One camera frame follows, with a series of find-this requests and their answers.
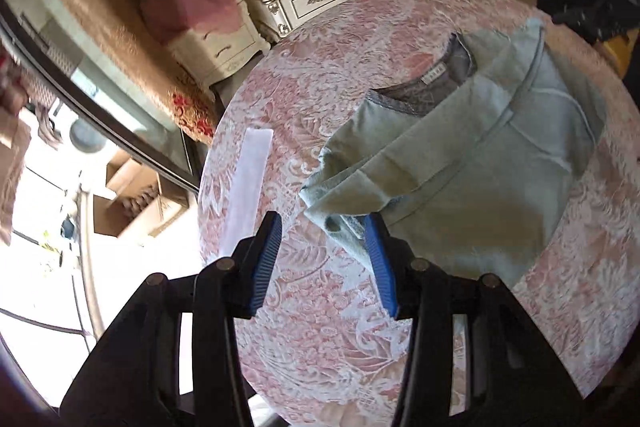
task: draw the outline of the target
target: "yellow object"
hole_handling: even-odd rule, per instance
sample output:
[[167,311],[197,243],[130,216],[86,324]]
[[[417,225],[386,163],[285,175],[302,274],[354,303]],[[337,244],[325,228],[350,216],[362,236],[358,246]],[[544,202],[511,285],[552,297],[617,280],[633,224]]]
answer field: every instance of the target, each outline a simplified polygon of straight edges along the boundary
[[606,42],[598,43],[598,51],[604,55],[616,73],[623,78],[631,62],[631,53],[638,40],[638,28],[629,30],[626,35],[613,37]]

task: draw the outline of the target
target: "round table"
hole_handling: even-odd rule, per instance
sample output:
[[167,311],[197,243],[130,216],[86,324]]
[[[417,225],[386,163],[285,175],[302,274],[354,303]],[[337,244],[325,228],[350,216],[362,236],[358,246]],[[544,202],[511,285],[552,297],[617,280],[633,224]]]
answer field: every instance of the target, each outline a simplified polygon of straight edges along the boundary
[[[513,292],[584,395],[626,346],[640,317],[640,114],[620,79],[576,34],[516,0],[351,0],[256,66],[220,122],[200,188],[201,254],[210,262],[244,132],[273,129],[256,228],[277,210],[282,245],[264,307],[236,330],[246,379],[289,422],[389,425],[410,333],[409,321],[381,308],[371,274],[303,215],[298,193],[322,146],[366,89],[423,72],[452,31],[510,32],[531,16],[545,22],[549,47],[598,86],[608,117],[553,240]],[[464,344],[454,340],[459,410]]]

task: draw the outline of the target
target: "screw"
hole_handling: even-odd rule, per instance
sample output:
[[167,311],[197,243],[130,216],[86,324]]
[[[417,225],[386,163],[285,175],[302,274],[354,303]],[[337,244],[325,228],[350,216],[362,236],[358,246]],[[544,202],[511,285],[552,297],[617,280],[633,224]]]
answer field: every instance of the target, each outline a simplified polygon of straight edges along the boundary
[[502,283],[502,281],[500,281],[500,278],[495,273],[485,273],[482,276],[481,281],[482,284],[484,284],[488,288],[497,288]]
[[411,261],[411,268],[417,272],[424,272],[429,268],[429,261],[418,257],[418,259]]
[[231,259],[230,257],[223,257],[216,261],[216,268],[220,271],[228,272],[229,270],[233,270],[236,267],[236,261]]
[[166,276],[164,273],[152,273],[149,277],[146,278],[146,283],[149,286],[156,286],[161,283]]

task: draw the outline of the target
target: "folded sweatshirt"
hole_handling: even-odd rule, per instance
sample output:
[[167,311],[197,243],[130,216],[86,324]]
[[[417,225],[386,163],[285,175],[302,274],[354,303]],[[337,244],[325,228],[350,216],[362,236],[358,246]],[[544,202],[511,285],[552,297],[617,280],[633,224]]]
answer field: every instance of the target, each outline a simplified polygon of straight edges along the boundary
[[606,121],[539,20],[453,34],[404,84],[370,89],[322,148],[306,216],[370,269],[364,216],[449,274],[515,284],[546,247]]

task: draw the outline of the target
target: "shirt label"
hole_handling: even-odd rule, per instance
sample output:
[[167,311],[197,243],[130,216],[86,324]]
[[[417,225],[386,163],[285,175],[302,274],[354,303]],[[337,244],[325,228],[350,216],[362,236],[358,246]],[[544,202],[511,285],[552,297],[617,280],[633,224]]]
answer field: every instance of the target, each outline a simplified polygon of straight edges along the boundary
[[437,63],[433,68],[431,68],[431,70],[427,71],[423,76],[422,76],[422,81],[429,85],[431,84],[436,78],[442,76],[444,73],[447,72],[447,67],[445,65],[444,62],[439,62]]

